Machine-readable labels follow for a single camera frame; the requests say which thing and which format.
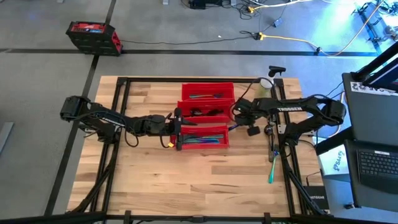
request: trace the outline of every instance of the computer monitor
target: computer monitor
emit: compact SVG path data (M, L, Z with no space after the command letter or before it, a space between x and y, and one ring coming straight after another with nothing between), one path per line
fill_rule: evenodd
M398 92L398 58L365 79L363 85Z

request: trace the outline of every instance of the concrete floor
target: concrete floor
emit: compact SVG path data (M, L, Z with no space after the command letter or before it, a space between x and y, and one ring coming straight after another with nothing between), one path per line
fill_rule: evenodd
M277 4L281 0L269 0ZM0 4L1 48L72 49L65 35L70 21L104 21L108 0L14 0ZM278 18L281 8L264 10L261 26ZM321 1L287 6L284 23L266 34L311 40L327 51L339 51L362 23L352 7ZM111 25L121 39L146 42L195 42L239 37L240 30L258 30L258 19L239 19L233 9L193 11L178 0L118 0ZM363 31L347 51L374 52ZM311 51L305 43L251 39L201 45L124 44L125 49L288 50ZM92 56L80 54L0 53L0 125L15 122L0 155L0 219L41 215L55 180L70 124L59 119L65 97L80 95ZM372 57L298 57L242 55L122 55L100 57L90 98L102 75L260 76L269 65L287 68L285 77L300 79L304 95L327 94L343 72L357 71ZM346 117L344 127L349 126ZM328 136L335 129L323 129ZM83 143L76 139L56 213L65 211ZM361 208L345 210L352 201L349 183L325 180L331 212L337 217L396 222L398 213Z

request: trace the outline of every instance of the red storage bin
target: red storage bin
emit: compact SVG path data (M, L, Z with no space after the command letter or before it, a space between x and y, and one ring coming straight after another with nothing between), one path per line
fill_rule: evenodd
M234 100L188 100L179 101L177 107L181 108L182 116L184 119L194 122L196 124L200 123L228 123L231 121L232 112L229 107L234 103ZM192 109L199 109L203 114L207 114L211 110L223 110L222 113L214 116L192 116Z
M212 136L216 134L222 134L224 137L218 139L219 144L213 143L198 143L198 144L182 144L182 149L226 149L229 147L228 140L228 127L227 126L216 126L216 127L205 127L205 128L192 128L192 127L181 127L181 135L186 134L195 136ZM170 142L175 144L175 136L170 136Z
M212 95L200 98L190 98L190 95ZM219 100L233 99L234 83L186 83L182 84L182 100Z

